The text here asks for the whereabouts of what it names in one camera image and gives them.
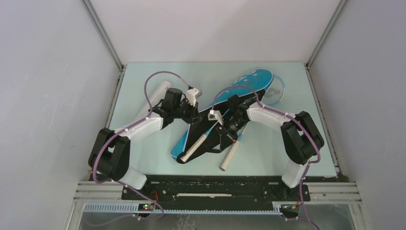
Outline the blue racket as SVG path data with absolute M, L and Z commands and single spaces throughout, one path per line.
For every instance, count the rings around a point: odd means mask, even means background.
M 262 97 L 262 102 L 268 106 L 274 107 L 277 105 L 283 98 L 285 93 L 285 84 L 281 77 L 276 75 L 273 77 L 273 82 L 270 84 L 269 88 L 266 90 Z M 230 151 L 227 153 L 225 159 L 223 160 L 222 164 L 219 166 L 219 169 L 222 171 L 226 171 L 228 165 L 230 164 L 234 154 L 236 153 L 240 141 L 243 138 L 243 133 L 246 129 L 247 125 L 245 125 L 240 131 L 238 131 L 238 139 L 232 145 Z
M 207 139 L 207 134 L 201 135 L 198 140 L 188 149 L 184 156 L 180 158 L 182 162 L 187 162 L 187 160 L 196 152 L 196 150 L 204 143 Z

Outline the white shuttlecock tube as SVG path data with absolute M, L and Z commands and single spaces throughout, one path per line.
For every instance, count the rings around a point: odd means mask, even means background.
M 161 99 L 164 98 L 166 90 L 171 87 L 172 84 L 169 81 L 163 80 L 162 83 L 152 93 L 152 95 L 149 96 L 151 104 L 153 106 L 156 105 Z M 134 122 L 145 117 L 148 114 L 148 110 L 149 110 L 148 103 L 144 103 L 144 105 L 139 109 L 138 113 L 136 114 Z

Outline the blue racket bag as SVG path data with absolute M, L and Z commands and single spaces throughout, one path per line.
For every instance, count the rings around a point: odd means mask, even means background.
M 205 153 L 221 153 L 219 147 L 219 134 L 217 128 L 220 124 L 217 121 L 208 120 L 208 113 L 211 109 L 219 110 L 222 116 L 228 109 L 227 101 L 234 95 L 247 99 L 252 96 L 262 99 L 264 93 L 273 82 L 273 73 L 268 69 L 253 69 L 235 80 L 229 87 L 221 91 L 208 105 L 199 108 L 201 121 L 190 124 L 185 133 L 170 151 L 171 157 L 180 164 L 188 163 Z M 182 162 L 180 158 L 185 155 L 188 149 L 198 140 L 207 134 L 207 139 L 187 160 Z

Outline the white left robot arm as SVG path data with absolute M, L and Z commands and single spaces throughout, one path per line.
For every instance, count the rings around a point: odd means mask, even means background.
M 129 185 L 135 196 L 147 199 L 151 195 L 151 186 L 146 183 L 144 174 L 130 166 L 131 146 L 164 129 L 175 119 L 188 124 L 200 121 L 197 98 L 201 95 L 201 90 L 193 87 L 186 92 L 168 88 L 163 98 L 138 121 L 117 130 L 101 129 L 88 160 L 93 172 Z

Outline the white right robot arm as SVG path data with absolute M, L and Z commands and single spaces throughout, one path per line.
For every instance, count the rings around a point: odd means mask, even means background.
M 254 96 L 244 100 L 234 95 L 227 101 L 227 106 L 228 113 L 218 121 L 230 136 L 234 136 L 248 122 L 257 122 L 280 131 L 289 160 L 282 175 L 284 184 L 279 186 L 278 193 L 284 200 L 293 199 L 309 166 L 320 162 L 320 150 L 325 145 L 311 115 L 306 111 L 286 113 L 263 104 Z

